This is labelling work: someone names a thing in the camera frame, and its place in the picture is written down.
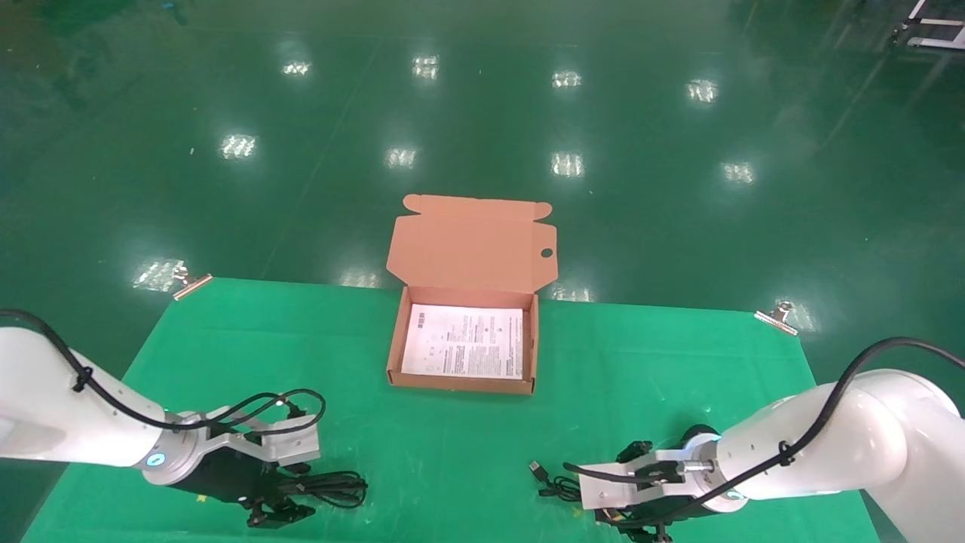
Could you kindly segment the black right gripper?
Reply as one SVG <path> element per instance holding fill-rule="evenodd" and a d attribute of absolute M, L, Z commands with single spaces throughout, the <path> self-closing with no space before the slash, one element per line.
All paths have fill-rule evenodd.
<path fill-rule="evenodd" d="M 628 463 L 652 451 L 651 441 L 631 441 L 617 454 L 617 463 Z M 650 501 L 627 508 L 596 509 L 596 522 L 620 530 L 635 543 L 672 543 L 666 526 L 678 521 L 717 515 L 718 512 L 693 501 Z"/>

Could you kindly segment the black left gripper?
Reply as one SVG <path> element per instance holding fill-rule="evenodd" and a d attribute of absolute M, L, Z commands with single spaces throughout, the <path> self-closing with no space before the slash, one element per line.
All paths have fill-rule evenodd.
<path fill-rule="evenodd" d="M 294 477 L 311 472 L 305 462 L 283 466 Z M 206 495 L 224 503 L 247 506 L 247 525 L 252 529 L 279 529 L 316 514 L 316 509 L 292 499 L 280 501 L 279 474 L 272 464 L 231 448 L 204 455 L 190 474 L 170 488 Z"/>

